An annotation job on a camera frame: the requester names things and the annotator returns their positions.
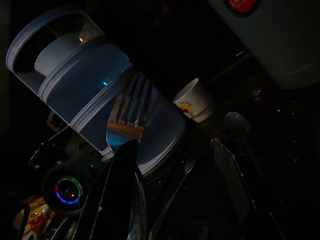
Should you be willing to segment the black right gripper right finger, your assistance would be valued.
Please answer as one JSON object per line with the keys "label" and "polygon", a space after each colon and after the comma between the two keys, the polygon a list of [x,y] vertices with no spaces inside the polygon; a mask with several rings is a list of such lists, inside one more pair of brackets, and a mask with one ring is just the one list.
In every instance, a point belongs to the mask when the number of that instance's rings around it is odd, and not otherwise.
{"label": "black right gripper right finger", "polygon": [[238,220],[242,240],[284,240],[275,216],[252,196],[248,173],[239,163],[246,163],[245,155],[227,142],[212,138],[215,167],[223,178]]}

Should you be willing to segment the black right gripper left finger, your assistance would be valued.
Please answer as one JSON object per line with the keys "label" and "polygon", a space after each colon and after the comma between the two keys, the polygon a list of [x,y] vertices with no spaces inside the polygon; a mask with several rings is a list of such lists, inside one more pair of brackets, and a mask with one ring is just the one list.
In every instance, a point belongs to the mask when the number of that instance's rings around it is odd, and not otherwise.
{"label": "black right gripper left finger", "polygon": [[132,139],[115,153],[90,191],[82,211],[84,240],[125,240],[129,233],[138,141]]}

